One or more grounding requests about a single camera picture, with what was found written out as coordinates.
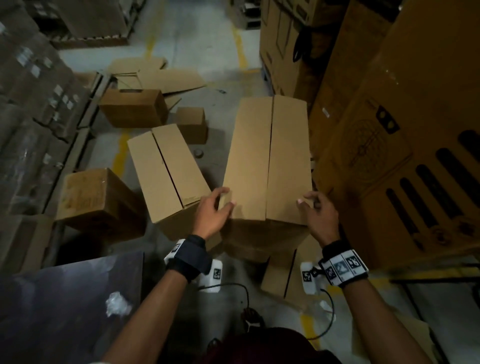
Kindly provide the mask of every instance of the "person's right arm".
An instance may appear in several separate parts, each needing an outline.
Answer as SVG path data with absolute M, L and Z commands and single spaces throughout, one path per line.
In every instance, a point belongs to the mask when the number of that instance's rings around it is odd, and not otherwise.
M 298 206 L 320 246 L 340 240 L 338 212 L 332 202 L 321 192 L 304 197 L 314 201 L 314 208 L 301 200 Z M 368 279 L 348 283 L 343 293 L 372 363 L 432 364 Z

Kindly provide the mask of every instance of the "person's left hand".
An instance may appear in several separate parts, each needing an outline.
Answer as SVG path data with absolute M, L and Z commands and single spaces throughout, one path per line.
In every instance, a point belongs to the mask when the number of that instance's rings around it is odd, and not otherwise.
M 217 211 L 215 201 L 217 197 L 221 194 L 226 194 L 228 191 L 230 191 L 228 187 L 218 187 L 212 191 L 210 196 L 202 197 L 195 213 L 193 235 L 198 235 L 208 240 L 208 238 L 219 232 L 223 225 L 225 225 L 236 203 L 228 202 L 223 208 Z

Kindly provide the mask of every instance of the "wristband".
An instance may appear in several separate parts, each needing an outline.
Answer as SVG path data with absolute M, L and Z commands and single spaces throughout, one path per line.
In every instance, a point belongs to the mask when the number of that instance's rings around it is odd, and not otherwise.
M 197 235 L 180 239 L 164 258 L 164 262 L 167 269 L 176 270 L 189 283 L 200 273 L 208 274 L 212 267 L 212 257 L 205 250 L 205 239 Z
M 318 262 L 332 286 L 347 284 L 368 277 L 368 268 L 346 241 L 337 240 L 323 248 Z

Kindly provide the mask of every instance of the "person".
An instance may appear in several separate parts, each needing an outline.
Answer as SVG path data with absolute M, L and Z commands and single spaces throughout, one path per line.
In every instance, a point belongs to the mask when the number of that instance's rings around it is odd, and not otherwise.
M 220 210 L 216 199 L 229 191 L 216 188 L 199 203 L 191 239 L 205 247 L 205 240 L 220 231 L 235 203 Z M 305 196 L 311 208 L 297 201 L 311 235 L 324 250 L 340 241 L 338 212 L 320 192 Z M 167 271 L 125 325 L 103 362 L 110 364 L 155 363 L 167 339 L 177 307 L 189 281 L 198 275 L 193 267 L 167 265 Z M 431 363 L 429 357 L 383 301 L 366 277 L 341 286 L 360 337 L 372 363 Z M 226 339 L 199 360 L 199 363 L 340 363 L 328 351 L 317 352 L 300 333 L 287 328 L 265 328 Z

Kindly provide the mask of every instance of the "dark table surface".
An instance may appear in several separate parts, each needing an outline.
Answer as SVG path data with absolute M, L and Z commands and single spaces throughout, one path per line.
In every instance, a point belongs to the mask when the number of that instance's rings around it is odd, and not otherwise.
M 0 278 L 0 362 L 98 361 L 140 305 L 143 253 L 125 253 Z M 107 317 L 119 291 L 128 316 Z

